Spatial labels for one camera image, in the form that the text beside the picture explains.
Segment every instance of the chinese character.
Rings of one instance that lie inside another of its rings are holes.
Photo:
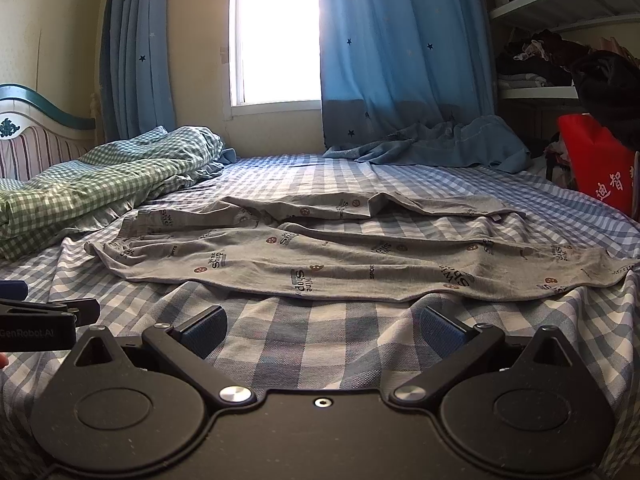
[[[611,192],[607,191],[607,188],[604,186],[604,184],[598,183],[598,189],[596,191],[596,196],[598,197],[598,199],[604,200],[610,194]]]
[[[615,175],[609,175],[611,178],[611,185],[615,186],[617,190],[622,191],[622,182],[620,182],[620,172],[617,172]]]

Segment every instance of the silver screw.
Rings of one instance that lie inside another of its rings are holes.
[[[316,399],[314,400],[314,404],[318,407],[318,408],[328,408],[329,406],[331,406],[334,402],[331,399]]]
[[[400,400],[423,400],[426,396],[427,392],[425,392],[423,388],[412,384],[400,386],[394,391],[394,397]]]
[[[227,386],[218,394],[226,402],[245,402],[252,395],[251,390],[244,386]]]

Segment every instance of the teal headboard trim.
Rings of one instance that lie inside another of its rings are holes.
[[[0,101],[5,99],[17,99],[36,107],[50,119],[59,124],[74,130],[95,130],[95,120],[86,117],[76,117],[63,112],[56,105],[47,101],[36,91],[22,85],[3,84],[0,85]]]

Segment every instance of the window sill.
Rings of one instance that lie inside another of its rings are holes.
[[[238,105],[231,107],[231,116],[252,114],[270,114],[273,112],[297,112],[300,110],[319,110],[319,100],[284,101],[279,103],[260,103],[255,105]]]

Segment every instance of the green checkered blanket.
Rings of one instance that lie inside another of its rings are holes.
[[[224,143],[208,128],[162,126],[97,146],[28,182],[0,179],[0,256],[97,230],[147,199],[218,176]]]

